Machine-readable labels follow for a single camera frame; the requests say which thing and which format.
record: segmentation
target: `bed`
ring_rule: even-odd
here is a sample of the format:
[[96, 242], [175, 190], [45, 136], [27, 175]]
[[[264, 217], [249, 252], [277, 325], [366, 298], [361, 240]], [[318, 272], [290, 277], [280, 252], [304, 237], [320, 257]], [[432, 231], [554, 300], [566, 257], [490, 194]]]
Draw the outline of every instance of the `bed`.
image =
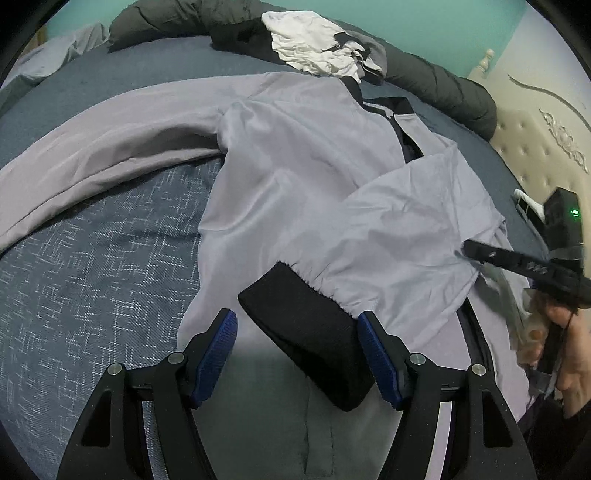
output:
[[[288, 69], [214, 51], [206, 36], [112, 53], [95, 48], [0, 118], [0, 168], [64, 121], [117, 94], [173, 80]], [[406, 96], [432, 131], [455, 140], [505, 216], [512, 246], [543, 254], [511, 199], [519, 183], [510, 171], [517, 166], [503, 156], [508, 143], [502, 148], [495, 136], [489, 145], [393, 85], [364, 82], [361, 89], [366, 98]], [[514, 117], [499, 109], [506, 125]], [[556, 155], [561, 161], [567, 156]], [[176, 347], [178, 324], [200, 285], [197, 227], [221, 166], [214, 158], [129, 181], [62, 213], [0, 255], [0, 421], [39, 478], [55, 478], [105, 366], [115, 360], [128, 368], [152, 365]], [[583, 187], [577, 176], [572, 180]], [[543, 200], [550, 188], [532, 194]], [[144, 416], [155, 478], [166, 478], [151, 413]]]

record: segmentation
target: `finger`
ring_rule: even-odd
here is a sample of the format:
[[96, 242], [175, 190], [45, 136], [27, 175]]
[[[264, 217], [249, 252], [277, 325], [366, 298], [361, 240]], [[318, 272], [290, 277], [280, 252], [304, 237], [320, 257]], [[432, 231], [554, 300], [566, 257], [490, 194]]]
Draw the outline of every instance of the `finger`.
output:
[[532, 344], [517, 352], [517, 363], [520, 365], [535, 365], [542, 355], [542, 345]]
[[562, 328], [567, 327], [570, 318], [573, 316], [573, 313], [567, 307], [552, 303], [546, 304], [545, 312], [550, 320], [560, 325]]

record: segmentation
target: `black elastic cuff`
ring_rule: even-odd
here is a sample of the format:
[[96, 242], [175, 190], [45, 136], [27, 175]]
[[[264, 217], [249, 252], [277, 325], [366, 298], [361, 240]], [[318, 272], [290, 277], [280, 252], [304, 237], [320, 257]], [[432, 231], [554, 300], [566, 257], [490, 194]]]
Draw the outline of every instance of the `black elastic cuff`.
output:
[[353, 410], [374, 384], [357, 339], [357, 320], [277, 263], [238, 295], [248, 316], [329, 400]]

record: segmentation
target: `gray blanket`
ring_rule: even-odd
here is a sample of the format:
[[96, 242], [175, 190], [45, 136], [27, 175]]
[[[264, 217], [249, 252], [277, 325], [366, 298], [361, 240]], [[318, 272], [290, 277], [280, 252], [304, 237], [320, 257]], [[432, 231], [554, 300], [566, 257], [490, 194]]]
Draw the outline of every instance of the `gray blanket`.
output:
[[0, 115], [49, 75], [106, 40], [106, 29], [97, 22], [52, 38], [19, 58], [0, 87]]
[[[283, 11], [259, 0], [138, 0], [113, 20], [110, 49], [119, 50], [164, 37], [206, 35], [215, 24], [235, 24], [258, 18], [264, 11]], [[382, 38], [344, 22], [349, 32], [362, 34], [385, 49], [385, 80], [417, 95], [489, 141], [496, 128], [496, 105], [484, 87], [457, 77], [439, 65], [403, 52]]]

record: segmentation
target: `tufted headboard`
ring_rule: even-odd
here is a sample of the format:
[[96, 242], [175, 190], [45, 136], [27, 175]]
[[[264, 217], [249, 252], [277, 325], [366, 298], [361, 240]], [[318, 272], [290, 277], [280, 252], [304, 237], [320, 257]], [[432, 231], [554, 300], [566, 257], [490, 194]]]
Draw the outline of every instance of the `tufted headboard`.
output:
[[591, 155], [591, 126], [567, 92], [544, 88], [544, 78], [533, 84], [510, 73], [487, 76], [493, 55], [487, 51], [468, 77], [486, 87], [497, 104], [491, 145], [536, 202], [544, 203], [557, 186], [579, 196], [585, 273], [590, 276], [591, 164], [586, 156]]

